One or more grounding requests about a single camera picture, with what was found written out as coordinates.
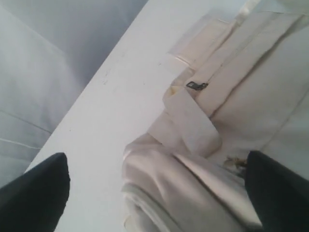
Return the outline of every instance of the white cloth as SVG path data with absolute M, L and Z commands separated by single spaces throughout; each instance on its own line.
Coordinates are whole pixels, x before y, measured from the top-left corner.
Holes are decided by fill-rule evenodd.
M 172 83 L 165 111 L 125 152 L 124 197 L 137 231 L 260 227 L 242 180 L 221 167 L 227 156 L 260 150 L 309 179 L 307 38 L 307 16 L 254 13 Z M 191 81 L 208 86 L 196 91 Z

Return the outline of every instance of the white fabric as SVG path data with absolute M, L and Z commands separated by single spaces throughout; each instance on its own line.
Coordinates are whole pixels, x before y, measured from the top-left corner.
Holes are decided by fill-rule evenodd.
M 242 181 L 220 166 L 261 150 L 309 178 L 307 38 L 307 16 L 252 14 L 196 74 L 172 83 L 164 113 L 127 147 L 125 183 L 185 232 L 261 226 Z M 209 85 L 195 91 L 190 81 Z

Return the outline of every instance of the clothing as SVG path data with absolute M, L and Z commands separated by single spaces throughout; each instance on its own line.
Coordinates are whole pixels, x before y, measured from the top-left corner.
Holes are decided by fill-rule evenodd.
M 262 229 L 243 180 L 224 168 L 227 157 L 259 150 L 309 179 L 308 19 L 259 12 L 231 22 L 204 64 L 188 63 L 171 84 L 164 112 L 124 156 L 137 231 Z

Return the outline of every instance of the cream fabric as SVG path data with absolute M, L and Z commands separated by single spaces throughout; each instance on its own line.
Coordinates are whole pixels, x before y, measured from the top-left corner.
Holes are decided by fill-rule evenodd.
M 125 194 L 154 228 L 177 231 L 166 215 L 185 232 L 261 226 L 242 179 L 222 168 L 227 156 L 261 150 L 309 179 L 308 38 L 305 15 L 254 13 L 200 70 L 188 68 L 172 83 L 164 112 L 127 147 L 123 165 L 125 184 L 166 212 Z M 190 81 L 209 85 L 195 91 Z

